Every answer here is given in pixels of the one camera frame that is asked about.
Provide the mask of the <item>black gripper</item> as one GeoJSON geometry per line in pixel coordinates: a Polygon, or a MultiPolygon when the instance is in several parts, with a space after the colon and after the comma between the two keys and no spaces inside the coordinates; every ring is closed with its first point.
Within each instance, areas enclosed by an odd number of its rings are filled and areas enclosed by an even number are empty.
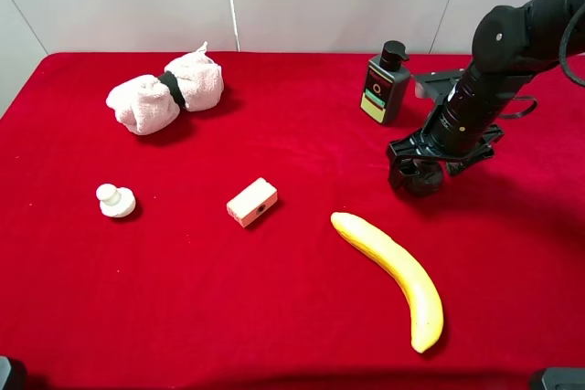
{"type": "Polygon", "coordinates": [[[492,124],[470,152],[455,156],[435,147],[431,138],[419,129],[402,140],[388,144],[388,182],[395,191],[403,188],[411,195],[431,195],[443,183],[443,169],[449,176],[456,176],[477,163],[493,158],[493,145],[503,136],[504,131],[492,124]]]}

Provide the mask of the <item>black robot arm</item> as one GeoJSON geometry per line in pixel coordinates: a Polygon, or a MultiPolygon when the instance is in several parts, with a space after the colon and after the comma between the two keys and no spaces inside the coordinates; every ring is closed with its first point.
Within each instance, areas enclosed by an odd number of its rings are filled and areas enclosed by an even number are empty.
{"type": "Polygon", "coordinates": [[[387,148],[388,182],[425,196],[443,177],[494,156],[505,107],[536,75],[584,51],[584,0],[531,0],[493,8],[475,30],[465,69],[415,76],[418,96],[433,108],[423,126],[387,148]]]}

